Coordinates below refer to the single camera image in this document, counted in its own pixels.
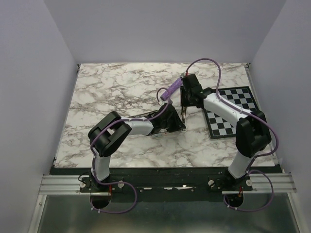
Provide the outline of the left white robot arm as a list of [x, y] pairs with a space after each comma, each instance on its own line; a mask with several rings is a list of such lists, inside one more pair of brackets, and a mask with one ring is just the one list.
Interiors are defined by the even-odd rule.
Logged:
[[107, 188], [110, 175], [110, 156], [117, 151], [126, 137], [131, 135], [152, 136], [164, 131], [174, 133], [186, 128], [171, 103], [163, 104], [159, 110], [132, 117], [121, 117], [110, 112], [88, 133], [93, 152], [91, 186], [98, 192]]

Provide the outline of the stapler metal base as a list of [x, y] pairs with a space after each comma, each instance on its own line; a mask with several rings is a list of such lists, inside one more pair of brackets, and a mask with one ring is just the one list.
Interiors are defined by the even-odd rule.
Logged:
[[156, 111], [151, 111], [151, 112], [147, 112], [147, 113], [143, 113], [143, 114], [138, 114], [138, 115], [134, 115], [134, 116], [130, 116], [131, 118], [151, 118], [155, 115]]

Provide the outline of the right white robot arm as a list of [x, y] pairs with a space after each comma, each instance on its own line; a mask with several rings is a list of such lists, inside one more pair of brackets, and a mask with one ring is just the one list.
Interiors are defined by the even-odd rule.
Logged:
[[203, 89], [196, 75], [181, 78], [187, 100], [196, 107], [213, 112], [236, 129], [235, 145], [238, 150], [224, 177], [224, 186], [235, 190], [241, 177], [251, 166], [255, 155], [271, 142], [271, 135], [262, 111], [252, 112], [221, 97], [219, 89]]

